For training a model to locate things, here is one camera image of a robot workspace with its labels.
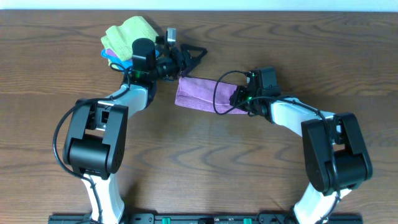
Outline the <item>purple microfiber cloth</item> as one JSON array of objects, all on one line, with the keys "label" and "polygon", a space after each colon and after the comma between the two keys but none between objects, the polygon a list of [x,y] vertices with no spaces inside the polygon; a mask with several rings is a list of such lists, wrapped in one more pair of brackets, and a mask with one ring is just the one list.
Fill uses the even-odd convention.
[{"label": "purple microfiber cloth", "polygon": [[[179,78],[175,104],[184,108],[214,113],[213,94],[216,81],[202,78]],[[216,90],[215,106],[219,113],[232,108],[229,98],[238,86],[220,82]]]}]

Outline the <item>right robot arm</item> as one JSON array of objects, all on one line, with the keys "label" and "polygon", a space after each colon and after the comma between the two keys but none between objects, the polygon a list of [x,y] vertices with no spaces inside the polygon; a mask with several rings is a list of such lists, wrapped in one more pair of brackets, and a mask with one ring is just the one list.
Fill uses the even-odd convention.
[{"label": "right robot arm", "polygon": [[322,111],[282,95],[274,68],[245,72],[248,83],[230,97],[234,109],[262,116],[302,138],[309,185],[284,223],[354,222],[332,213],[343,197],[373,176],[373,165],[353,113]]}]

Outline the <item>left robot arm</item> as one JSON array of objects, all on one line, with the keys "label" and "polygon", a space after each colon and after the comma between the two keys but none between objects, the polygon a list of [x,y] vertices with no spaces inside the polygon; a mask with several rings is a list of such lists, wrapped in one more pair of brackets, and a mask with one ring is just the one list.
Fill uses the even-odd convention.
[{"label": "left robot arm", "polygon": [[140,38],[132,43],[132,64],[111,63],[123,74],[119,90],[104,98],[80,99],[71,118],[61,164],[84,183],[92,206],[90,223],[120,223],[124,202],[116,173],[124,157],[128,119],[154,99],[158,80],[187,76],[207,49],[171,40]]}]

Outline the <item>blue folded cloth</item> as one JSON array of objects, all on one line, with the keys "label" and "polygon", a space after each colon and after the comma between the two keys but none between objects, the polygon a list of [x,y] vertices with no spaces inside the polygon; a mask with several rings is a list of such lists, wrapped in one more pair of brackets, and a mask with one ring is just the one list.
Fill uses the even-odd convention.
[{"label": "blue folded cloth", "polygon": [[121,60],[119,57],[118,58],[112,57],[112,56],[106,54],[106,49],[103,49],[101,51],[101,56],[103,58],[105,58],[105,59],[112,60],[114,65],[117,65],[117,66],[121,65],[123,68],[128,68],[128,67],[132,66],[132,60],[131,59],[130,60]]}]

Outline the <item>top green folded cloth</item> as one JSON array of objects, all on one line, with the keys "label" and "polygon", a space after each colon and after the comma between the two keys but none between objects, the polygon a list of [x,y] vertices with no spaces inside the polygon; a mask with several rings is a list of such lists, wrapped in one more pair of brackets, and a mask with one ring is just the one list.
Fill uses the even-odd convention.
[{"label": "top green folded cloth", "polygon": [[105,49],[111,49],[122,61],[131,59],[133,50],[132,43],[140,38],[147,38],[155,41],[158,33],[142,17],[134,16],[124,21],[120,26],[111,26],[101,38]]}]

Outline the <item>purple folded cloth in stack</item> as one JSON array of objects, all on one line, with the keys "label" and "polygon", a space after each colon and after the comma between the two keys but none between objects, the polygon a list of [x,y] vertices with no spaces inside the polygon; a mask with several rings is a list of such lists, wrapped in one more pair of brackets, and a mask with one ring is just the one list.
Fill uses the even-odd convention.
[{"label": "purple folded cloth in stack", "polygon": [[106,49],[106,54],[118,58],[112,49]]}]

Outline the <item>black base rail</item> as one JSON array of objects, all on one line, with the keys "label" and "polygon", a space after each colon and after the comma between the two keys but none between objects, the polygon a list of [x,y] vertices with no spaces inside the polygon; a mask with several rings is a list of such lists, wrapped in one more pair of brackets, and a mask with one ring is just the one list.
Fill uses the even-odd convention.
[{"label": "black base rail", "polygon": [[[89,215],[51,215],[48,224],[95,223]],[[124,224],[284,224],[298,223],[290,215],[261,213],[259,215],[154,215],[135,213],[123,217]],[[359,215],[332,215],[326,223],[363,224]]]}]

